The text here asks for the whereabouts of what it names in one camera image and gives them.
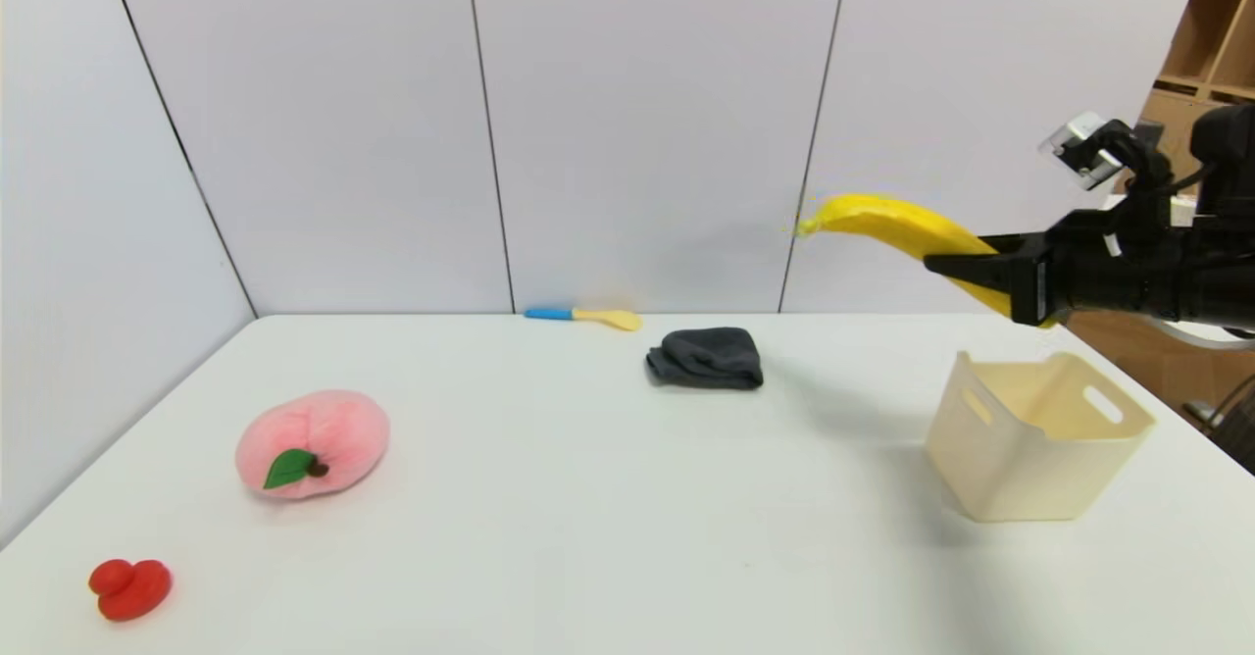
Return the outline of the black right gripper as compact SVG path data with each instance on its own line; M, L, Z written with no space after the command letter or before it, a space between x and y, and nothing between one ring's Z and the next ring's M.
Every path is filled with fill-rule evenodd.
M1188 316L1187 227L1168 227L1148 242L1119 242L1083 227L980 240L995 253L929 253L924 266L955 282L1010 294L1017 322L1094 310L1167 321Z

